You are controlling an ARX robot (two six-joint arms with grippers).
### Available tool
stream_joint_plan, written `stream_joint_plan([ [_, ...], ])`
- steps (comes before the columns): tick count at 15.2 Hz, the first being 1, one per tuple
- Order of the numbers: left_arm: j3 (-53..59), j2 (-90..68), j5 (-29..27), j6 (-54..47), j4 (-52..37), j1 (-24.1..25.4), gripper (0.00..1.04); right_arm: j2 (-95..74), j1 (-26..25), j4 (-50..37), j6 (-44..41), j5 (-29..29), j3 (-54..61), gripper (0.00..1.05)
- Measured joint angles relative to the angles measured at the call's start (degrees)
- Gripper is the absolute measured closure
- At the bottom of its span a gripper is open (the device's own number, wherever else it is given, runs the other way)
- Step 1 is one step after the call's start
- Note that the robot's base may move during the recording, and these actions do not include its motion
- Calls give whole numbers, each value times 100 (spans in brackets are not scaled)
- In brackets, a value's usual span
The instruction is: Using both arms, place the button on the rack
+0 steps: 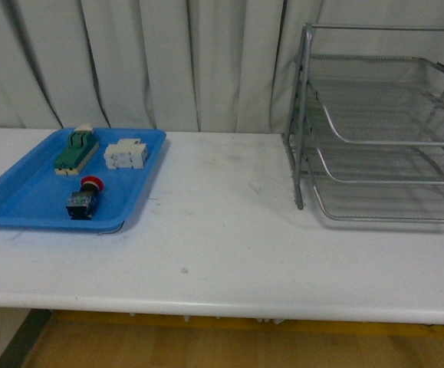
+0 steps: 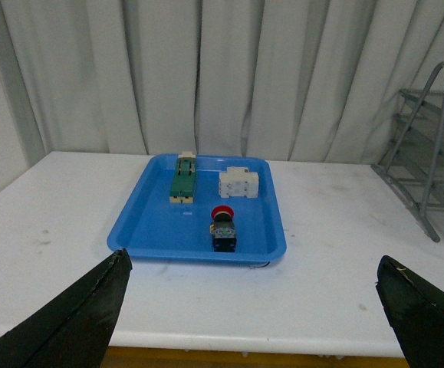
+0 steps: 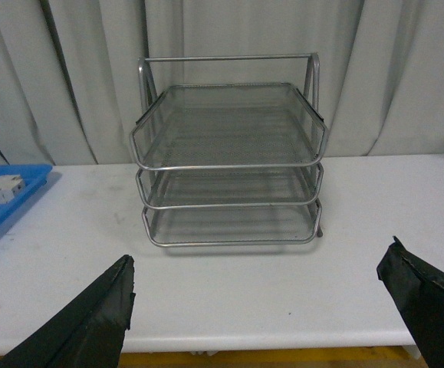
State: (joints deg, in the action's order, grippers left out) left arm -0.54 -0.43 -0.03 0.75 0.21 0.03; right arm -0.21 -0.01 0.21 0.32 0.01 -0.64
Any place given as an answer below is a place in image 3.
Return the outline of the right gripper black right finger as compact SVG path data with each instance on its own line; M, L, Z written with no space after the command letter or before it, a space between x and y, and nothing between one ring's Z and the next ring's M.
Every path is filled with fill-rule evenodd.
M406 250L395 237L377 266L429 367L444 367L444 272Z

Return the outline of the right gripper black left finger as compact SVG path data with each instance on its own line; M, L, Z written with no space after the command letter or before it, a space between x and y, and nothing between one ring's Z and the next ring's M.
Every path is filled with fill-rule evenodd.
M30 337L0 367L116 367L130 329L134 260L124 255Z

